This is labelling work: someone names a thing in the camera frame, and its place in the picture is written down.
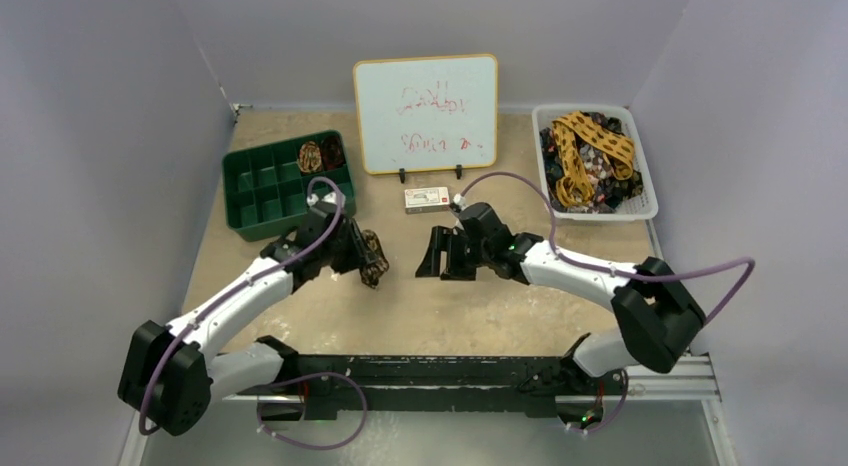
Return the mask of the brown floral tie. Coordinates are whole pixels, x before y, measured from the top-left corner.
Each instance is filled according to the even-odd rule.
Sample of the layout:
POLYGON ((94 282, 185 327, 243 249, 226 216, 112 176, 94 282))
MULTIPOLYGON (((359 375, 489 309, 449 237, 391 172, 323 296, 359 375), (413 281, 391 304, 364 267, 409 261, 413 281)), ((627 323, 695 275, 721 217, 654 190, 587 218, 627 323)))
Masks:
POLYGON ((360 279, 365 286, 376 289, 390 264, 377 233, 370 229, 362 230, 361 233, 366 250, 364 262, 359 267, 360 279))

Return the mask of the small white cardboard box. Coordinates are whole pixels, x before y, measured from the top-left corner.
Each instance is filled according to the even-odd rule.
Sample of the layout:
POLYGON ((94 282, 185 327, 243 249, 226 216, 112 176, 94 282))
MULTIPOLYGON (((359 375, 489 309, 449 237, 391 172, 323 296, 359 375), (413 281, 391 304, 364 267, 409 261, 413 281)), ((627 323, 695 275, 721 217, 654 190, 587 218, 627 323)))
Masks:
POLYGON ((407 214, 446 211, 449 204, 449 190, 444 186, 404 190, 404 210, 407 214))

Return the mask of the green compartment tray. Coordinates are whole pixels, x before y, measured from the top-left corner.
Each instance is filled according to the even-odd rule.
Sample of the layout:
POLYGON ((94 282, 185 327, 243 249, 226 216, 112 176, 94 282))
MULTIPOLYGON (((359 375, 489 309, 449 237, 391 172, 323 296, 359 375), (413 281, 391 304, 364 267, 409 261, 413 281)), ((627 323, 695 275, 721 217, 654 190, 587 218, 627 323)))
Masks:
POLYGON ((303 175, 297 166, 298 151, 307 141, 319 145, 329 135, 324 130, 228 153, 222 159, 222 180, 227 226, 247 242, 277 237, 297 226, 308 206, 308 185, 327 177, 345 196, 345 211, 357 211, 355 186, 344 142, 346 164, 341 168, 303 175))

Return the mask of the white plastic basket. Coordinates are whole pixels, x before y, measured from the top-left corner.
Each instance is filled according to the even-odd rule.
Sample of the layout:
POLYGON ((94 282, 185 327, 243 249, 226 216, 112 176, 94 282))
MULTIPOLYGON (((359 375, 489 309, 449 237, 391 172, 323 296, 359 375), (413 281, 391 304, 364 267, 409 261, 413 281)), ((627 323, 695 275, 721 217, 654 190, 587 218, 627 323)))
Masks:
POLYGON ((542 192, 554 217, 649 220, 658 200, 631 112, 601 104, 543 104, 532 112, 542 192))

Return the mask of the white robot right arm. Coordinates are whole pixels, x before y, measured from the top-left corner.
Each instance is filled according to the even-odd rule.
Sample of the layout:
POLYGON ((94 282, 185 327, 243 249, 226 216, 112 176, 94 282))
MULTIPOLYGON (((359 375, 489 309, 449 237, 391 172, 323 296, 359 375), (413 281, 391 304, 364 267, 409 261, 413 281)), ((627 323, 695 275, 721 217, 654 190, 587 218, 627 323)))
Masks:
POLYGON ((457 212, 458 224, 431 230, 415 275, 473 281, 486 267, 498 277, 552 288, 609 310, 615 328, 582 336, 562 359, 561 378, 576 393, 633 365, 668 373, 707 323, 703 309, 670 267, 656 257, 616 263, 557 246, 540 235, 513 233, 480 202, 457 212))

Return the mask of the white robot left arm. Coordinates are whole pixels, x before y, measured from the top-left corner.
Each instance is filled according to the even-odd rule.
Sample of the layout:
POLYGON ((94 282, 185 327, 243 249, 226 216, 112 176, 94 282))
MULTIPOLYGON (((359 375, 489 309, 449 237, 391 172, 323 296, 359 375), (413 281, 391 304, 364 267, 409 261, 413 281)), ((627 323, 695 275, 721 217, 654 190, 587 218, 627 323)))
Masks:
POLYGON ((312 205, 298 226, 264 246, 236 280, 201 306, 165 325, 140 325, 117 390, 138 412, 140 434, 181 435, 212 401, 253 386, 275 395, 292 391, 298 368, 285 359, 282 343, 261 339, 240 354, 222 349, 325 267, 338 274, 356 270, 370 288, 388 269, 378 235, 360 228, 332 198, 312 205))

